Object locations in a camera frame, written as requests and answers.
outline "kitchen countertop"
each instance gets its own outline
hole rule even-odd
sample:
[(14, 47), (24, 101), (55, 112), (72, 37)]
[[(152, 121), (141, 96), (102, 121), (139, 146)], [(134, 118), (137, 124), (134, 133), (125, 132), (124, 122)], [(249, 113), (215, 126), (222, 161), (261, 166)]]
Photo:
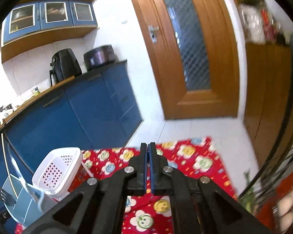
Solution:
[(56, 89), (61, 89), (61, 88), (64, 88), (64, 87), (67, 87), (67, 86), (70, 86), (76, 82), (78, 82), (79, 80), (89, 80), (93, 77), (96, 77), (98, 74), (100, 74), (102, 71), (105, 71), (109, 68), (112, 68), (114, 67), (115, 65), (118, 65), (119, 63), (122, 63), (122, 62), (127, 62), (127, 60), (122, 60), (122, 61), (119, 61), (119, 62), (114, 62), (114, 63), (111, 63), (111, 64), (108, 64), (108, 65), (105, 65), (105, 66), (102, 66), (102, 67), (99, 67), (99, 68), (95, 68), (91, 71), (88, 71), (80, 76), (72, 76), (68, 79), (65, 79), (63, 81), (61, 81), (60, 83), (57, 83), (56, 85), (50, 87), (49, 89), (43, 91), (42, 93), (40, 93), (39, 95), (37, 96), (34, 96), (32, 98), (30, 98), (28, 101), (26, 101), (24, 104), (22, 104), (17, 110), (15, 110), (11, 115), (9, 115), (3, 125), (0, 127), (0, 134), (3, 132), (4, 128), (9, 126), (12, 121), (20, 114), (22, 113), (23, 111), (25, 111), (30, 105), (32, 105), (34, 102), (38, 101), (39, 99), (42, 99), (44, 96), (47, 96), (48, 93), (56, 90)]

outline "metal screw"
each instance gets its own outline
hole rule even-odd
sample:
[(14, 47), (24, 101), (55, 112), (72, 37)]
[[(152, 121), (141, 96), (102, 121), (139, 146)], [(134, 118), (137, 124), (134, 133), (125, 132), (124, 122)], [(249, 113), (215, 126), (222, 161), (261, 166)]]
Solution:
[(134, 170), (135, 170), (135, 169), (134, 169), (134, 167), (132, 167), (132, 166), (127, 166), (127, 167), (125, 167), (125, 169), (124, 169), (124, 171), (125, 171), (126, 173), (132, 173)]
[(207, 176), (202, 176), (200, 177), (200, 181), (203, 183), (203, 184), (208, 184), (209, 182), (211, 182), (211, 179)]
[(88, 183), (90, 186), (95, 185), (97, 182), (98, 182), (98, 181), (97, 181), (96, 178), (89, 178), (89, 179), (87, 180), (87, 183)]
[(166, 173), (171, 173), (171, 172), (172, 172), (172, 167), (171, 167), (171, 166), (165, 166), (165, 167), (163, 168), (163, 170), (164, 170), (164, 172), (166, 172)]

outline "black appliance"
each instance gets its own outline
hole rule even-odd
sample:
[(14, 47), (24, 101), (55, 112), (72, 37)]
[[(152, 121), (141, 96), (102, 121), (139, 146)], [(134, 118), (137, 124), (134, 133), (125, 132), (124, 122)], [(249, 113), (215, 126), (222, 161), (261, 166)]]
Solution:
[(112, 45), (96, 47), (84, 54), (87, 71), (116, 61)]
[(52, 56), (50, 63), (52, 70), (50, 70), (50, 81), (52, 86), (53, 75), (54, 83), (59, 83), (71, 76), (81, 75), (79, 63), (70, 48), (58, 51)]

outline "cabinet handle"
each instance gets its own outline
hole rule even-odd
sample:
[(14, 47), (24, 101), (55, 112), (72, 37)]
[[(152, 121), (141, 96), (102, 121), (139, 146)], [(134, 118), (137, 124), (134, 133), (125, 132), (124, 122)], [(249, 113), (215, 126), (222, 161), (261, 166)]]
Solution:
[(73, 3), (71, 3), (71, 12), (72, 12), (72, 14), (73, 14), (73, 17), (77, 18), (77, 17), (76, 17), (76, 13), (75, 13), (75, 8), (74, 8), (74, 6), (73, 6)]
[(41, 19), (45, 19), (45, 9), (41, 10)]
[(121, 102), (122, 102), (122, 103), (125, 102), (128, 98), (129, 98), (129, 96), (124, 97), (124, 98), (121, 100)]
[(97, 75), (95, 75), (93, 77), (88, 78), (87, 81), (93, 81), (94, 79), (96, 79), (96, 78), (98, 78), (100, 76), (101, 76), (101, 74), (97, 74)]
[(44, 104), (43, 107), (47, 107), (48, 105), (51, 105), (52, 103), (54, 103), (55, 101), (57, 101), (61, 97), (63, 97), (63, 95), (60, 95), (60, 96), (55, 97), (54, 99), (51, 99), (48, 103)]

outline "door handle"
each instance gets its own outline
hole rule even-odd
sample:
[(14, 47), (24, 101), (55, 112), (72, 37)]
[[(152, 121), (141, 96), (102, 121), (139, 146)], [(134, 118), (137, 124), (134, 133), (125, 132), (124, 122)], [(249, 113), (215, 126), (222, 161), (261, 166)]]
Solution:
[(54, 99), (51, 99), (48, 103), (44, 104), (43, 107), (47, 107), (48, 105), (51, 105), (52, 103), (56, 102), (58, 99), (60, 99), (61, 97), (63, 97), (63, 95), (59, 95), (57, 97), (55, 97)]
[(155, 35), (155, 32), (159, 31), (159, 29), (160, 28), (158, 26), (149, 26), (149, 33), (153, 44), (157, 43), (157, 37)]

